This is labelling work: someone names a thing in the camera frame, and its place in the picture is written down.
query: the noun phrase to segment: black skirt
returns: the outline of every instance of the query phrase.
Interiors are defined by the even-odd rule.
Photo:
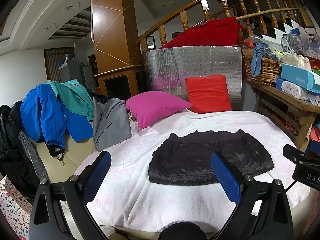
[[[242,174],[257,176],[274,167],[263,145],[241,129],[236,133],[195,131],[184,137],[172,133],[152,155],[149,180],[180,186],[218,183],[210,164],[215,151],[222,152]]]

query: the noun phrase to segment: blue gripper pad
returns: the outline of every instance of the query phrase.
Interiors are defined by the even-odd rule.
[[[240,186],[215,152],[211,155],[211,167],[228,199],[238,205],[241,201]]]
[[[85,205],[94,200],[106,174],[110,169],[111,155],[107,151],[103,151],[100,154],[103,153],[104,155],[100,160],[98,156],[92,165],[86,167],[91,173],[82,185],[82,201]]]

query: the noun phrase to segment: red cushion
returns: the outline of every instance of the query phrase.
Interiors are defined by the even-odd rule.
[[[231,111],[225,75],[186,78],[192,112],[198,114]]]
[[[234,46],[239,40],[241,41],[238,28],[244,29],[234,17],[210,20],[204,25],[185,30],[178,37],[163,45],[161,49],[201,45]]]

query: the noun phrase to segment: pink pillow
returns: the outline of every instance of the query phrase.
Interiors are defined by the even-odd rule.
[[[192,104],[162,91],[149,91],[129,98],[125,106],[143,129],[162,117],[192,107]]]

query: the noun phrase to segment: wooden table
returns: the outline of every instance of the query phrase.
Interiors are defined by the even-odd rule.
[[[309,140],[306,137],[310,125],[313,124],[317,114],[320,114],[320,106],[314,106],[310,102],[297,99],[285,92],[276,89],[275,87],[265,86],[259,83],[251,82],[249,80],[246,81],[258,92],[258,100],[256,101],[255,111],[271,119],[274,124],[276,124],[294,142],[295,146],[299,150],[304,152],[309,143]],[[290,116],[288,116],[287,113],[274,106],[274,104],[270,102],[266,94],[299,111],[299,120],[295,121]],[[298,131],[298,135],[295,136],[291,132],[289,132],[288,129],[270,113],[270,110],[271,112],[273,111],[277,113],[290,125],[292,125]]]

